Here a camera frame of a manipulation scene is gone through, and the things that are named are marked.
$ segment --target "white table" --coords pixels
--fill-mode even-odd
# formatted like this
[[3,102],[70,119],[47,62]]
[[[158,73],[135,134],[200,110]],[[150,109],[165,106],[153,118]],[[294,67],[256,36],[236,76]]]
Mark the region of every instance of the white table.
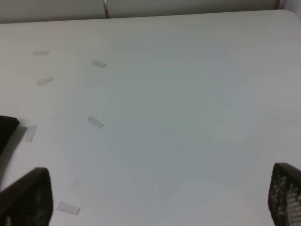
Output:
[[273,164],[301,168],[300,87],[288,11],[3,24],[0,114],[38,126],[3,184],[47,167],[55,208],[81,208],[51,226],[272,226]]

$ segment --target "table surface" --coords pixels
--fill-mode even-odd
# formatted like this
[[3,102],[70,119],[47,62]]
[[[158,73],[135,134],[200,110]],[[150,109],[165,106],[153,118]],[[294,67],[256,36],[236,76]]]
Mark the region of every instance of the table surface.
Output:
[[3,187],[47,167],[81,208],[51,226],[273,225],[273,164],[301,168],[295,14],[2,24],[0,50],[0,114],[37,125]]

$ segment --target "tape piece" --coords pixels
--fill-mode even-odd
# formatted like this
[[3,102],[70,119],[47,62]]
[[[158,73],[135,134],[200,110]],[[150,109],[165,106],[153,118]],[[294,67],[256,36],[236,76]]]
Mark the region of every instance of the tape piece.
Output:
[[46,84],[46,83],[48,83],[48,82],[51,82],[51,81],[53,81],[54,80],[54,78],[48,78],[48,79],[40,79],[40,80],[38,80],[38,86],[40,86],[40,85],[44,85],[44,84]]
[[33,51],[32,55],[33,56],[45,56],[48,55],[49,51]]
[[30,126],[27,128],[26,141],[32,142],[33,136],[36,132],[37,126]]
[[65,202],[61,202],[56,209],[59,211],[65,212],[65,213],[71,213],[71,214],[75,214],[75,215],[78,215],[79,210],[80,210],[80,208],[78,208],[76,206],[72,206]]
[[103,127],[103,124],[98,121],[96,118],[93,118],[92,116],[90,116],[88,119],[88,122],[92,123],[93,125],[97,126],[98,128]]
[[107,65],[107,64],[97,61],[97,60],[92,61],[91,64],[98,66],[98,67],[105,67]]

